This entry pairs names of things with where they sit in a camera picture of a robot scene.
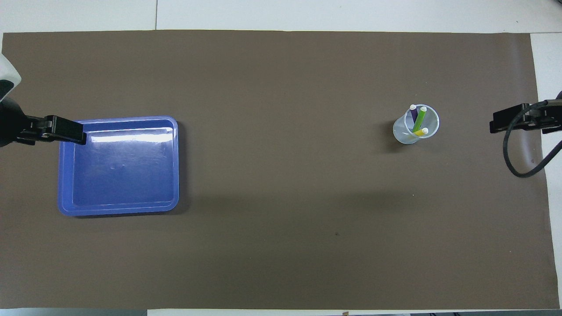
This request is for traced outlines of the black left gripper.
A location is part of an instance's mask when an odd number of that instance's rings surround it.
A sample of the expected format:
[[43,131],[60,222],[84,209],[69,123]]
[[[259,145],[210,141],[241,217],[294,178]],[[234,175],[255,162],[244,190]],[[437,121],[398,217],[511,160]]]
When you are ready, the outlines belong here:
[[46,140],[86,144],[87,134],[83,124],[56,115],[46,118],[26,116],[15,100],[6,97],[0,104],[0,146],[16,141],[19,144],[36,144],[43,138],[45,122]]

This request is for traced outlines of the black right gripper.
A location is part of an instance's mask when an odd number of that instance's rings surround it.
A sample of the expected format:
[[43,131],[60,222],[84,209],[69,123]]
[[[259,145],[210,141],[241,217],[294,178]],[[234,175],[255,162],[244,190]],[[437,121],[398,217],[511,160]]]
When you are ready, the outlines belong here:
[[[556,102],[562,101],[562,91],[558,93],[555,98]],[[492,114],[492,120],[490,121],[490,133],[500,133],[508,130],[509,124],[512,120],[522,112],[526,110],[530,104],[518,104],[494,112]],[[528,120],[526,114],[517,120],[513,126],[514,130],[541,130],[542,134],[548,134],[553,132],[558,132],[562,130],[562,107],[543,107],[536,110],[530,111],[531,116],[531,127],[529,126],[530,120]]]

